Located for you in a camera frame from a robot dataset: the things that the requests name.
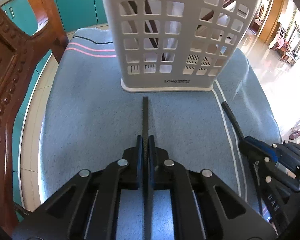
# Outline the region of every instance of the pink stripe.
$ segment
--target pink stripe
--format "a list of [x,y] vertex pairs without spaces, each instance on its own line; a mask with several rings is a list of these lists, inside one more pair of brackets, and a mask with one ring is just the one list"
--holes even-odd
[[116,57],[117,56],[117,55],[94,55],[94,54],[91,54],[91,53],[88,53],[88,52],[85,52],[85,51],[82,51],[82,50],[79,50],[76,48],[66,48],[66,50],[75,50],[75,51],[81,52],[85,55],[92,56],[92,57]]
[[86,46],[83,46],[79,43],[76,43],[76,42],[70,42],[69,45],[77,45],[77,46],[80,46],[81,48],[85,48],[85,49],[88,49],[88,50],[91,50],[91,51],[114,51],[114,49],[92,49],[92,48],[89,48],[89,47],[86,47]]

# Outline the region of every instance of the white stripe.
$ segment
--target white stripe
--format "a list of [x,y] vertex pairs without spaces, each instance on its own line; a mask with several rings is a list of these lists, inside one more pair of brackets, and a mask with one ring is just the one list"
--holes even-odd
[[[224,95],[224,93],[223,93],[223,91],[222,91],[222,89],[220,87],[220,84],[219,84],[218,80],[216,80],[216,84],[217,84],[217,86],[219,88],[219,91],[220,91],[220,93],[222,95],[223,100],[227,101],[226,97],[225,97],[225,95]],[[237,152],[238,152],[238,156],[239,156],[239,160],[240,160],[240,165],[241,165],[241,169],[242,169],[243,182],[244,182],[244,190],[245,190],[244,200],[247,202],[248,201],[248,186],[247,186],[247,180],[246,180],[246,173],[244,171],[244,166],[243,166],[243,163],[242,163],[241,153],[240,153],[239,147],[238,147],[238,137],[237,137],[237,134],[234,131],[233,125],[231,125],[231,127],[232,127],[232,131],[234,133],[235,145],[237,147]]]
[[229,130],[228,130],[228,127],[227,127],[227,124],[226,124],[225,115],[223,114],[223,110],[222,110],[222,107],[221,107],[221,104],[220,104],[220,101],[219,101],[217,93],[215,92],[214,89],[212,89],[212,92],[214,93],[214,96],[216,97],[217,103],[219,105],[221,116],[222,116],[222,120],[223,120],[223,124],[225,126],[225,130],[226,130],[226,133],[227,133],[227,136],[228,136],[228,141],[229,141],[229,144],[230,144],[232,158],[233,158],[234,172],[235,172],[235,176],[236,176],[236,179],[237,179],[238,195],[241,197],[241,189],[240,189],[240,181],[239,181],[237,163],[236,163],[236,160],[235,160],[235,157],[234,157],[233,144],[232,144],[232,141],[231,141],[231,138],[230,138],[230,134],[229,134]]

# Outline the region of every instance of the basket base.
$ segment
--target basket base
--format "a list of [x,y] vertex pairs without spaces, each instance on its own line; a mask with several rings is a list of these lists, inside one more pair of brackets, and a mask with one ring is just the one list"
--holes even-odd
[[123,90],[130,93],[140,93],[140,92],[172,92],[172,91],[204,91],[209,92],[213,88],[213,84],[208,88],[199,87],[160,87],[160,88],[129,88],[127,87],[123,79],[121,79],[121,87]]

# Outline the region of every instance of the cabinet handle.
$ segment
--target cabinet handle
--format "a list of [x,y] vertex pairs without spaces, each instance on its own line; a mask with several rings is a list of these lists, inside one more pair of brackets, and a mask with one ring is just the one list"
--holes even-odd
[[9,11],[10,11],[10,13],[11,13],[11,17],[12,17],[12,19],[14,18],[14,13],[13,13],[13,10],[12,10],[12,8],[11,7],[9,7]]

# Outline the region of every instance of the brand logo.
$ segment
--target brand logo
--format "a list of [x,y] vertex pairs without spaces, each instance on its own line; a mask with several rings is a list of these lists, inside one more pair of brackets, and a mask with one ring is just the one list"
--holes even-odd
[[183,83],[183,84],[188,84],[190,80],[183,80],[183,79],[178,79],[178,80],[165,80],[165,83]]

